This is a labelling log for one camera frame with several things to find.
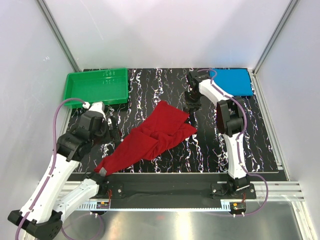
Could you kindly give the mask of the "red t shirt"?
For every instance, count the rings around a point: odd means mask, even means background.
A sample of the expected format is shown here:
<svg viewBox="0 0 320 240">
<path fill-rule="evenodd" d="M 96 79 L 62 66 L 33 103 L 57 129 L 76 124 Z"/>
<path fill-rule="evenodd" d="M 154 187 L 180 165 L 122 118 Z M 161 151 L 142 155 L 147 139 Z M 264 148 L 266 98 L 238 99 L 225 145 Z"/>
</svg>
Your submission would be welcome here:
<svg viewBox="0 0 320 240">
<path fill-rule="evenodd" d="M 133 128 L 111 155 L 101 160 L 94 172 L 108 176 L 140 160 L 151 161 L 176 147 L 197 132 L 186 123 L 189 116 L 166 101 L 160 101 L 151 115 Z"/>
</svg>

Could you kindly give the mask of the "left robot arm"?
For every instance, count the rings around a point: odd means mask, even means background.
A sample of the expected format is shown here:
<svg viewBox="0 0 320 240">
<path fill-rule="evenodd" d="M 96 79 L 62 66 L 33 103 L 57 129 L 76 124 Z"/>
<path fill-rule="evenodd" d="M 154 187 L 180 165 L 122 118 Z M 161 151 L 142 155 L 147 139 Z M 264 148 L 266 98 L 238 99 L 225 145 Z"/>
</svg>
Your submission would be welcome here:
<svg viewBox="0 0 320 240">
<path fill-rule="evenodd" d="M 118 146 L 121 135 L 115 117 L 106 117 L 101 110 L 88 110 L 78 124 L 61 135 L 54 146 L 49 166 L 28 202 L 8 215 L 17 234 L 25 230 L 38 240 L 52 240 L 63 222 L 85 201 L 103 198 L 110 193 L 106 170 L 89 171 L 82 183 L 62 199 L 59 194 L 72 172 L 98 144 Z"/>
</svg>

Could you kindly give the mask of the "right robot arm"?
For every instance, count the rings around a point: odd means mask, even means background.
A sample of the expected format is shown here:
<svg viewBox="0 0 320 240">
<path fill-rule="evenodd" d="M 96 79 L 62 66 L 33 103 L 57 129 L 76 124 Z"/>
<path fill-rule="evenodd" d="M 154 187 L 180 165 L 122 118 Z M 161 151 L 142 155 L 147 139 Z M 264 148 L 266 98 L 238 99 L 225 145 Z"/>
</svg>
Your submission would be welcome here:
<svg viewBox="0 0 320 240">
<path fill-rule="evenodd" d="M 209 99 L 216 107 L 216 127 L 223 136 L 228 156 L 228 179 L 213 196 L 230 196 L 244 199 L 250 188 L 248 170 L 244 163 L 243 140 L 247 118 L 243 99 L 227 93 L 214 82 L 209 74 L 190 71 L 186 75 L 188 90 L 184 92 L 184 110 L 193 114 L 201 108 L 201 97 Z"/>
</svg>

